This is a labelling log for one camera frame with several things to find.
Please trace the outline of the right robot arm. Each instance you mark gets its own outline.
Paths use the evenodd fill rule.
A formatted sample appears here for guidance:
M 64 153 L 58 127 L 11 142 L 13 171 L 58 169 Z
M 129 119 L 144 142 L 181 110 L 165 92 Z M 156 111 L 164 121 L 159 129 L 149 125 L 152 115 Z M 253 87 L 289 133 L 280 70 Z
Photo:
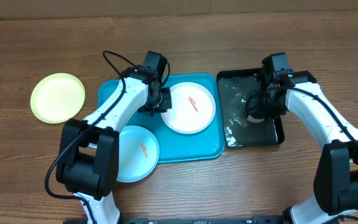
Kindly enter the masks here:
M 335 223 L 358 211 L 358 129 L 324 96 L 308 71 L 259 72 L 260 90 L 250 94 L 246 114 L 274 119 L 294 113 L 321 149 L 313 195 L 286 209 L 285 223 Z

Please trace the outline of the green scrubbing sponge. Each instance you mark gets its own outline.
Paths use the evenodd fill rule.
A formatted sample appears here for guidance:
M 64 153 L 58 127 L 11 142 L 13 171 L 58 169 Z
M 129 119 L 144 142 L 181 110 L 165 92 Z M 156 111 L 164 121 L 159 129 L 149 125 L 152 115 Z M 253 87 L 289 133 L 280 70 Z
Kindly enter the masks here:
M 251 115 L 248 115 L 247 120 L 252 123 L 260 123 L 264 121 L 263 118 L 262 119 L 253 118 Z

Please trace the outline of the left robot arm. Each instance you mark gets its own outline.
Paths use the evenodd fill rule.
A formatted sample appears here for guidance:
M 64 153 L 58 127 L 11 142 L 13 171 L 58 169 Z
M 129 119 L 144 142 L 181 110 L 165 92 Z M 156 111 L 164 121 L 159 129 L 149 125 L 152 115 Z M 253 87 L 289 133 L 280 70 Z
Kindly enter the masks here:
M 63 126 L 59 155 L 50 166 L 57 182 L 82 202 L 88 223 L 119 223 L 112 190 L 119 173 L 119 133 L 138 111 L 164 113 L 172 107 L 164 68 L 129 67 L 109 98 L 83 120 Z

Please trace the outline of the light blue plate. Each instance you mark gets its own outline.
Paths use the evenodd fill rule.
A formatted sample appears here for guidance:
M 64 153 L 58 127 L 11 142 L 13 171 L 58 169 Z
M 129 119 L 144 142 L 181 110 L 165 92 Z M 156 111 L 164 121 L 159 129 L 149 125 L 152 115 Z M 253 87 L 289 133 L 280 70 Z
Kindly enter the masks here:
M 157 138 L 140 126 L 125 126 L 119 135 L 117 181 L 137 182 L 155 169 L 160 155 Z

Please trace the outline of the yellow green plate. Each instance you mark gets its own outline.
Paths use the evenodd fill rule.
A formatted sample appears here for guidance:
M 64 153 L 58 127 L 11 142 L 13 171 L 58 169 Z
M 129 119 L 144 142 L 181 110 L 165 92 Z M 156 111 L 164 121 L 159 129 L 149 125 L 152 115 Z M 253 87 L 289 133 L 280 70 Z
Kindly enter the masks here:
M 85 96 L 85 88 L 77 77 L 69 73 L 54 73 L 35 86 L 30 107 L 37 119 L 57 124 L 77 115 L 85 103 Z

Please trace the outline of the white pink plate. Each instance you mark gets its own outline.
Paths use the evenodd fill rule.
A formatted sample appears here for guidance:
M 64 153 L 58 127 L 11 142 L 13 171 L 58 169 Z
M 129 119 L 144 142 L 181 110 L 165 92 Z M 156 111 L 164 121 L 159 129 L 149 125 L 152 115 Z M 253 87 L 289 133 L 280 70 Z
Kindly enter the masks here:
M 172 108 L 162 113 L 164 123 L 181 134 L 195 134 L 206 129 L 216 114 L 211 92 L 194 82 L 181 82 L 170 87 Z

